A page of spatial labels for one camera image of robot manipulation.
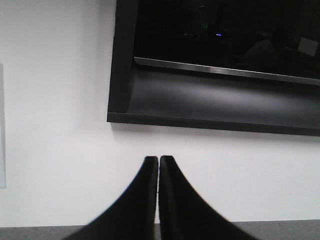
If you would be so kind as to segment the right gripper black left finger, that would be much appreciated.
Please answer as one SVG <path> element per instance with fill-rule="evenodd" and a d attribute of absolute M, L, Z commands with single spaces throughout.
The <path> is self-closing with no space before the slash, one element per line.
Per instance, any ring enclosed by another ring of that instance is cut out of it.
<path fill-rule="evenodd" d="M 66 240 L 152 240 L 159 161 L 147 156 L 126 190 L 100 216 Z"/>

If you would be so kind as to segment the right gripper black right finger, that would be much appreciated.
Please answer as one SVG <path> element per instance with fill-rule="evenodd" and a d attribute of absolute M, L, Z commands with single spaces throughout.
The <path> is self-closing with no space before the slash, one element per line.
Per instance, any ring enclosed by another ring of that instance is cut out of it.
<path fill-rule="evenodd" d="M 211 208 L 169 155 L 160 158 L 159 219 L 163 240 L 254 239 Z"/>

